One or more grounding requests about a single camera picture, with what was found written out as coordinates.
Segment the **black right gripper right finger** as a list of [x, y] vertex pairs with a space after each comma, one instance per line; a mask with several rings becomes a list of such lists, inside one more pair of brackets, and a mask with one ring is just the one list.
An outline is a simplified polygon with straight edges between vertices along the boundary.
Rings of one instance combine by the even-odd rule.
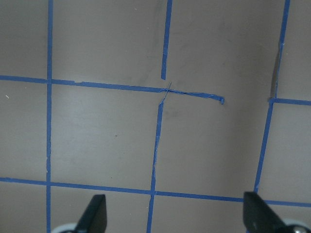
[[287, 227], [255, 192], [244, 192], [243, 223], [249, 233], [280, 233]]

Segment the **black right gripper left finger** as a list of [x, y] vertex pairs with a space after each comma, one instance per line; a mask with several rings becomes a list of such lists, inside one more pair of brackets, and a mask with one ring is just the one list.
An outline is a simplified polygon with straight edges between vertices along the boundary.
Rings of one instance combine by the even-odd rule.
[[107, 228], [105, 195], [94, 195], [79, 219], [76, 233], [104, 233]]

